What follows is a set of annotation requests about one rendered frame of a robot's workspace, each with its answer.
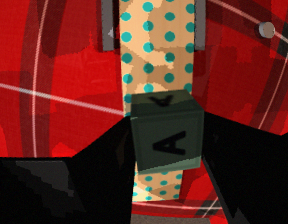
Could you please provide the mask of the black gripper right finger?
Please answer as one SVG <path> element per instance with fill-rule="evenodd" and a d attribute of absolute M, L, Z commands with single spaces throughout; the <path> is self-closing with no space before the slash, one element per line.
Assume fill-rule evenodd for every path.
<path fill-rule="evenodd" d="M 228 224 L 273 224 L 288 201 L 288 133 L 205 112 L 201 159 Z"/>

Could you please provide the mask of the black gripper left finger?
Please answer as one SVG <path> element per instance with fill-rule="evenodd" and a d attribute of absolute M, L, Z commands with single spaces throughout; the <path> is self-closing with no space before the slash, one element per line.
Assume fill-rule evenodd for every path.
<path fill-rule="evenodd" d="M 0 157 L 0 208 L 131 224 L 136 152 L 131 116 L 72 157 Z"/>

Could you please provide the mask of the dark green letter cube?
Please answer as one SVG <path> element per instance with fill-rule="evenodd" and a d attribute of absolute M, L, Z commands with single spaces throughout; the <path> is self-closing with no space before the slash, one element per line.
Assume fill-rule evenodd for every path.
<path fill-rule="evenodd" d="M 132 95 L 139 175 L 200 168 L 205 111 L 188 89 Z"/>

